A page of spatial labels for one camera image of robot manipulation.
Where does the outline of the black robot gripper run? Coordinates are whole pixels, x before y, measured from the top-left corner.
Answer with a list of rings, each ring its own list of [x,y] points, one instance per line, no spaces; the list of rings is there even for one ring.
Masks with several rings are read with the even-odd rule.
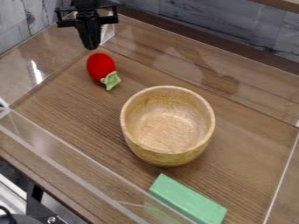
[[[101,43],[102,25],[118,23],[118,6],[113,0],[71,0],[71,6],[58,7],[58,27],[75,27],[85,47],[90,50],[97,49]],[[110,16],[102,16],[99,10],[113,10]],[[74,19],[65,19],[62,13],[74,13]]]

